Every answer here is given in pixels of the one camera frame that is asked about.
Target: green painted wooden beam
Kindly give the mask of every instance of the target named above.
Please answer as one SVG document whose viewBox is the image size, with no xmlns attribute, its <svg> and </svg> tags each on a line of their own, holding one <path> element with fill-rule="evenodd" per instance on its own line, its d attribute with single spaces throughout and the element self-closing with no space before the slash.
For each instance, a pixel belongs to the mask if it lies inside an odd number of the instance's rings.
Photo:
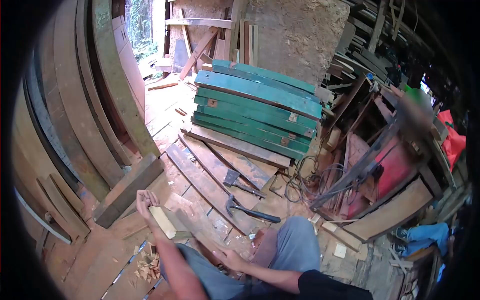
<svg viewBox="0 0 480 300">
<path fill-rule="evenodd" d="M 243 64 L 243 63 L 235 63 L 235 62 L 232 63 L 231 61 L 228 61 L 228 60 L 213 60 L 212 67 L 214 65 L 223 66 L 223 67 L 227 67 L 227 68 L 230 68 L 230 69 L 235 69 L 235 70 L 238 70 L 238 71 L 249 73 L 249 74 L 252 74 L 252 75 L 257 75 L 257 76 L 261 76 L 261 77 L 264 77 L 264 78 L 273 79 L 273 80 L 279 81 L 281 83 L 288 84 L 288 85 L 294 86 L 296 88 L 299 88 L 301 90 L 304 90 L 306 92 L 309 92 L 310 94 L 315 94 L 315 86 L 314 85 L 308 84 L 304 81 L 301 81 L 301 80 L 298 80 L 298 79 L 295 79 L 295 78 L 292 78 L 292 77 L 289 77 L 289 76 L 286 76 L 286 75 L 283 75 L 283 74 L 280 74 L 280 73 L 277 73 L 277 72 L 274 72 L 274 71 L 253 67 L 251 65 L 246 65 L 246 64 Z"/>
<path fill-rule="evenodd" d="M 255 68 L 249 65 L 244 65 L 241 63 L 236 63 L 233 61 L 226 61 L 226 60 L 213 60 L 212 62 L 212 71 L 215 73 L 222 73 L 226 75 L 247 79 L 250 81 L 259 82 L 261 84 L 265 84 L 265 85 L 277 88 L 279 90 L 283 90 L 288 93 L 305 98 L 309 101 L 320 103 L 320 99 L 310 94 L 309 92 L 306 92 L 292 85 L 285 84 L 281 81 L 277 81 L 268 77 L 260 76 L 256 73 L 249 72 L 249 70 L 246 70 L 246 69 L 258 69 L 258 68 Z"/>
<path fill-rule="evenodd" d="M 278 108 L 276 106 L 272 106 L 269 104 L 265 104 L 259 101 L 255 101 L 252 99 L 248 99 L 248 98 L 244 98 L 244 97 L 240 97 L 240 96 L 236 96 L 236 95 L 232 95 L 224 92 L 219 92 L 219 91 L 215 91 L 215 90 L 211 90 L 203 87 L 198 88 L 197 95 L 205 98 L 221 100 L 224 103 L 235 105 L 236 108 L 243 107 L 245 111 L 249 111 L 249 110 L 261 111 L 267 115 L 282 119 L 284 123 L 286 121 L 287 123 L 291 123 L 293 125 L 301 125 L 302 127 L 304 126 L 308 129 L 313 129 L 313 130 L 315 130 L 317 126 L 317 122 L 312 119 L 306 118 L 304 116 L 299 116 L 288 110 Z M 283 124 L 282 125 L 279 125 L 278 123 L 275 123 L 275 124 L 269 123 L 269 124 L 284 128 L 289 131 L 293 131 L 298 134 L 303 134 L 304 132 L 303 130 L 295 131 L 294 129 L 288 128 L 287 125 L 283 125 Z"/>
<path fill-rule="evenodd" d="M 254 144 L 254 145 L 257 145 L 259 147 L 268 149 L 270 151 L 280 153 L 280 154 L 285 155 L 287 157 L 291 157 L 293 159 L 300 160 L 305 155 L 304 153 L 302 153 L 300 151 L 289 149 L 287 147 L 284 147 L 284 146 L 281 146 L 281 145 L 278 145 L 278 144 L 260 139 L 260 138 L 255 137 L 255 136 L 251 136 L 251 135 L 248 135 L 248 134 L 245 134 L 245 133 L 237 132 L 235 130 L 223 128 L 223 127 L 220 127 L 220 126 L 217 126 L 217 125 L 214 125 L 214 124 L 211 124 L 211 123 L 203 122 L 203 121 L 200 121 L 200 120 L 196 120 L 195 117 L 192 118 L 192 122 L 194 124 L 199 125 L 199 126 L 202 126 L 202 127 L 205 127 L 205 128 L 211 129 L 211 130 L 215 130 L 217 132 L 221 132 L 221 133 L 229 135 L 229 136 L 233 136 L 233 137 L 235 137 L 237 139 L 240 139 L 242 141 L 249 142 L 251 144 Z"/>
<path fill-rule="evenodd" d="M 308 151 L 309 146 L 307 144 L 299 143 L 287 137 L 283 137 L 262 129 L 258 129 L 254 126 L 249 126 L 247 124 L 242 124 L 242 123 L 237 123 L 237 122 L 222 119 L 222 118 L 217 118 L 217 117 L 202 113 L 199 110 L 202 110 L 202 108 L 201 107 L 197 108 L 197 111 L 193 112 L 193 116 L 197 120 L 208 122 L 210 124 L 214 124 L 217 126 L 222 126 L 224 128 L 232 129 L 238 132 L 246 133 L 251 136 L 255 136 L 255 137 L 264 139 L 266 141 L 285 146 L 293 150 L 298 150 L 301 152 Z"/>
<path fill-rule="evenodd" d="M 200 96 L 195 96 L 195 101 L 194 102 L 198 104 L 198 106 L 197 106 L 197 111 L 198 112 L 201 112 L 201 113 L 204 113 L 204 114 L 207 114 L 207 115 L 210 115 L 210 116 L 234 121 L 234 122 L 237 122 L 237 123 L 246 124 L 246 125 L 261 129 L 261 130 L 271 132 L 273 134 L 280 135 L 282 137 L 289 138 L 293 141 L 297 141 L 299 143 L 303 143 L 303 144 L 306 144 L 306 145 L 309 145 L 310 142 L 312 141 L 312 139 L 309 138 L 309 137 L 299 135 L 299 134 L 295 134 L 293 132 L 289 132 L 289 131 L 286 131 L 282 128 L 278 128 L 278 127 L 275 127 L 275 126 L 272 126 L 272 125 L 268 125 L 266 123 L 263 123 L 263 122 L 260 122 L 260 121 L 254 120 L 254 119 L 246 118 L 246 117 L 238 114 L 238 110 L 223 109 L 222 105 L 218 105 L 220 101 L 215 101 L 215 100 L 212 100 L 212 99 L 210 99 L 210 101 L 209 101 L 207 98 L 200 97 Z"/>
<path fill-rule="evenodd" d="M 322 117 L 322 105 L 318 103 L 243 78 L 200 71 L 195 78 L 195 83 L 201 87 L 208 87 L 274 105 L 312 120 L 319 120 Z"/>
</svg>

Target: person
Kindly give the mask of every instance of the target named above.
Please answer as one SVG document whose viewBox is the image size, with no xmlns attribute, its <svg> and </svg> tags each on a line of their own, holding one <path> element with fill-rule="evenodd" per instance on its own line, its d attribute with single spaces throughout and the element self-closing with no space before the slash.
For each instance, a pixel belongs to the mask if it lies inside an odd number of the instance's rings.
<svg viewBox="0 0 480 300">
<path fill-rule="evenodd" d="M 169 240 L 148 210 L 160 205 L 153 192 L 138 190 L 136 205 L 155 238 L 161 274 L 179 300 L 373 299 L 369 291 L 320 272 L 318 241 L 312 224 L 303 217 L 290 217 L 280 228 L 268 268 L 251 264 L 224 246 L 213 252 L 227 268 L 259 279 L 250 286 L 221 273 L 193 248 Z"/>
</svg>

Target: black shirt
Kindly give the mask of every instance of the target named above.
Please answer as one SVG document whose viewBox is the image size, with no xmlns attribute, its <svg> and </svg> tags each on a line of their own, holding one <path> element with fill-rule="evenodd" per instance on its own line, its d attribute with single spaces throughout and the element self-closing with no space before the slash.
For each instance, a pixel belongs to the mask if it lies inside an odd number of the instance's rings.
<svg viewBox="0 0 480 300">
<path fill-rule="evenodd" d="M 299 278 L 299 295 L 275 292 L 264 295 L 250 295 L 248 300 L 373 300 L 372 294 L 362 288 L 336 281 L 316 270 L 304 272 Z"/>
</svg>

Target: forearm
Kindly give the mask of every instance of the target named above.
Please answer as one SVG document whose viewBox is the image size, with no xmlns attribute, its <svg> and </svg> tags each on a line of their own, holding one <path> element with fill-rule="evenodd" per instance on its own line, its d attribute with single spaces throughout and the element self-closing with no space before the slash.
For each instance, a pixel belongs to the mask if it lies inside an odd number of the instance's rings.
<svg viewBox="0 0 480 300">
<path fill-rule="evenodd" d="M 256 264 L 247 264 L 242 271 L 281 290 L 292 294 L 300 293 L 299 278 L 302 272 L 273 270 Z"/>
</svg>

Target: hammer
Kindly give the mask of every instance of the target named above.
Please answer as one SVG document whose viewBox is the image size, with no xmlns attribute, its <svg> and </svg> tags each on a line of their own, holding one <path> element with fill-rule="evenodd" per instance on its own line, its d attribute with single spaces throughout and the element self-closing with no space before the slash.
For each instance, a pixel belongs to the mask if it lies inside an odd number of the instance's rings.
<svg viewBox="0 0 480 300">
<path fill-rule="evenodd" d="M 228 213 L 229 216 L 233 216 L 230 209 L 235 208 L 235 209 L 239 209 L 241 211 L 244 211 L 249 216 L 254 216 L 254 217 L 257 217 L 257 218 L 260 218 L 260 219 L 264 219 L 264 220 L 272 222 L 272 223 L 280 223 L 280 221 L 281 221 L 280 218 L 277 217 L 277 216 L 272 216 L 272 215 L 264 214 L 264 213 L 261 213 L 261 212 L 256 212 L 256 211 L 253 211 L 253 210 L 250 210 L 250 209 L 246 209 L 245 207 L 243 207 L 241 205 L 236 205 L 234 200 L 235 200 L 235 198 L 234 198 L 233 194 L 230 194 L 230 196 L 228 197 L 227 203 L 225 203 L 225 209 L 227 210 L 227 213 Z"/>
<path fill-rule="evenodd" d="M 228 169 L 227 171 L 227 175 L 225 176 L 225 180 L 223 180 L 223 184 L 225 186 L 228 186 L 229 188 L 231 186 L 236 186 L 237 188 L 239 189 L 242 189 L 246 192 L 249 192 L 250 194 L 254 194 L 254 195 L 257 195 L 261 198 L 266 198 L 267 195 L 265 195 L 264 193 L 262 192 L 259 192 L 255 189 L 252 189 L 251 187 L 249 186 L 246 186 L 246 185 L 243 185 L 241 184 L 240 182 L 238 182 L 238 177 L 240 176 L 240 173 L 238 173 L 237 171 L 234 171 L 232 169 Z"/>
</svg>

